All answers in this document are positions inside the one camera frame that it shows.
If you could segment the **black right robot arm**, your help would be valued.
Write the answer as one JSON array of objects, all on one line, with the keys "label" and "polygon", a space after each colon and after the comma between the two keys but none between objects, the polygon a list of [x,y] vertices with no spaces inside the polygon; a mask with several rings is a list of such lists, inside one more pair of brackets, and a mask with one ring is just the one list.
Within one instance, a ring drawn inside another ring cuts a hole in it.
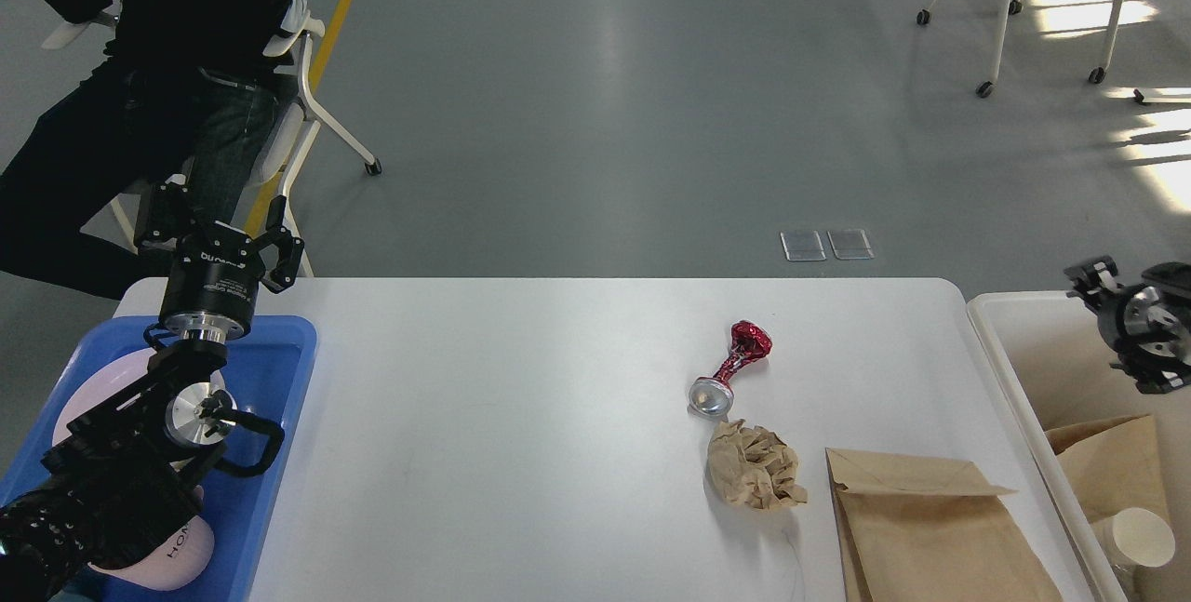
[{"label": "black right robot arm", "polygon": [[1143,271],[1143,281],[1123,287],[1110,256],[1064,268],[1070,298],[1096,314],[1097,329],[1114,349],[1114,368],[1131,377],[1141,395],[1170,395],[1190,377],[1190,267],[1170,261]]}]

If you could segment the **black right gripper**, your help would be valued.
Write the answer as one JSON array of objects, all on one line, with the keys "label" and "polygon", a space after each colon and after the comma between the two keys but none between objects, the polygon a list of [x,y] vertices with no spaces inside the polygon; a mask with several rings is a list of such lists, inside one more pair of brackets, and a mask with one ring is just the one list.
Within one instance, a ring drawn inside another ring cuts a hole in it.
[{"label": "black right gripper", "polygon": [[1110,368],[1131,377],[1141,395],[1187,387],[1187,291],[1145,284],[1123,287],[1110,255],[1072,263],[1064,268],[1064,277],[1071,284],[1066,296],[1097,314],[1102,339],[1118,352]]}]

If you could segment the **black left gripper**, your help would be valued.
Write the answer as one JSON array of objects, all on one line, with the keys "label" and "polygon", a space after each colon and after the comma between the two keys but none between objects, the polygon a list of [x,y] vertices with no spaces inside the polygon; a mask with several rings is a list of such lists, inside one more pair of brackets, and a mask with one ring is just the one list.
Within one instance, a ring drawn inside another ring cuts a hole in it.
[{"label": "black left gripper", "polygon": [[179,339],[245,339],[260,283],[283,292],[301,268],[305,242],[285,225],[287,211],[288,198],[274,196],[262,234],[217,238],[214,218],[197,204],[191,186],[150,185],[141,196],[132,246],[176,254],[158,314],[163,328]]}]

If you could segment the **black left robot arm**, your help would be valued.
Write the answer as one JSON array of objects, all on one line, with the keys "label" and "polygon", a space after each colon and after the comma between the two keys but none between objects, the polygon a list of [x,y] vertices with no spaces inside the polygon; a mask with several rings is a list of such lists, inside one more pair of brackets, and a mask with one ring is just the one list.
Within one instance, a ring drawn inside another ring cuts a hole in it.
[{"label": "black left robot arm", "polygon": [[86,565],[132,567],[202,509],[208,471],[266,474],[283,428],[235,405],[213,381],[227,343],[251,330],[260,288],[292,287],[303,240],[276,196],[266,230],[251,237],[192,207],[187,187],[161,185],[154,200],[175,240],[160,317],[145,328],[146,372],[68,422],[42,458],[48,479],[4,507],[4,598],[46,601]]}]

